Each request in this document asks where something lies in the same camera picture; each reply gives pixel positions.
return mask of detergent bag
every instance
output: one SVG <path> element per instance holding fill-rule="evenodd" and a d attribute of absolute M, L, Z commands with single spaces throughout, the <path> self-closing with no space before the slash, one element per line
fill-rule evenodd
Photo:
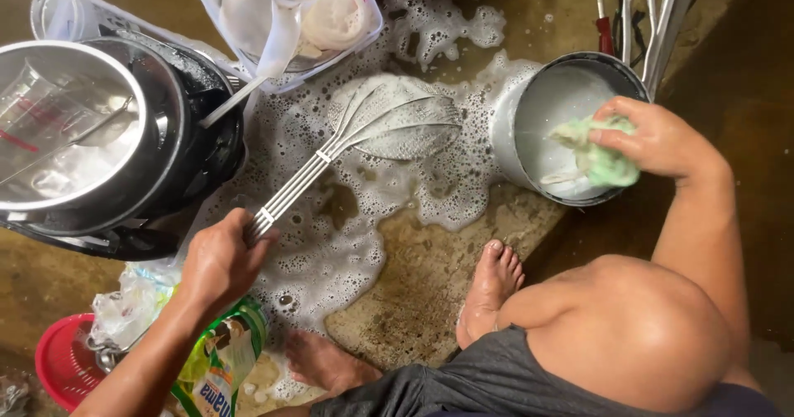
<path fill-rule="evenodd" d="M 268 337 L 262 304 L 244 296 L 198 339 L 171 387 L 191 417 L 231 417 L 237 389 L 248 376 Z"/>

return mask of red colander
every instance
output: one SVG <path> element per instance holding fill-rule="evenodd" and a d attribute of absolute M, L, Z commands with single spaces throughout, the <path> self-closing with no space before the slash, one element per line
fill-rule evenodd
<path fill-rule="evenodd" d="M 68 412 L 105 378 L 86 345 L 93 322 L 93 313 L 67 316 L 52 324 L 36 346 L 36 374 L 47 393 Z"/>

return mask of green sponge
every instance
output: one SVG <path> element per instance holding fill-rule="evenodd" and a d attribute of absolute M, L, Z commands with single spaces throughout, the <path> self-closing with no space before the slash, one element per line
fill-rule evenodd
<path fill-rule="evenodd" d="M 593 187 L 627 187 L 636 183 L 640 177 L 640 169 L 620 151 L 593 144 L 588 138 L 590 130 L 597 128 L 621 130 L 629 135 L 634 133 L 634 125 L 628 118 L 615 116 L 606 120 L 593 120 L 586 117 L 558 125 L 551 130 L 549 138 L 567 148 L 573 149 L 576 167 L 588 177 Z M 552 182 L 568 181 L 569 177 L 552 175 Z"/>

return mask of silver pot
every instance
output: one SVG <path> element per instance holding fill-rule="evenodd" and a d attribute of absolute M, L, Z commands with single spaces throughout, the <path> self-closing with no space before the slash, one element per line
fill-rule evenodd
<path fill-rule="evenodd" d="M 122 107 L 78 144 L 50 151 Z M 0 47 L 0 210 L 74 206 L 156 139 L 141 86 L 116 59 L 54 40 Z"/>
<path fill-rule="evenodd" d="M 573 152 L 547 139 L 551 130 L 595 113 L 614 96 L 648 101 L 639 77 L 610 55 L 580 51 L 543 66 L 500 98 L 491 142 L 502 172 L 511 182 L 569 206 L 592 206 L 621 189 L 592 187 L 587 178 L 541 186 L 544 176 L 574 171 Z"/>

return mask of foot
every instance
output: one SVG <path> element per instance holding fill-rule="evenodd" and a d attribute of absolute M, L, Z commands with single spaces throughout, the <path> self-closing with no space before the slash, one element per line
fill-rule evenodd
<path fill-rule="evenodd" d="M 334 395 L 383 376 L 378 369 L 355 359 L 329 339 L 307 331 L 287 334 L 287 358 L 293 380 Z"/>
<path fill-rule="evenodd" d="M 466 349 L 485 333 L 494 331 L 496 315 L 502 304 L 523 283 L 521 263 L 513 249 L 499 240 L 485 244 L 455 329 L 461 349 Z"/>

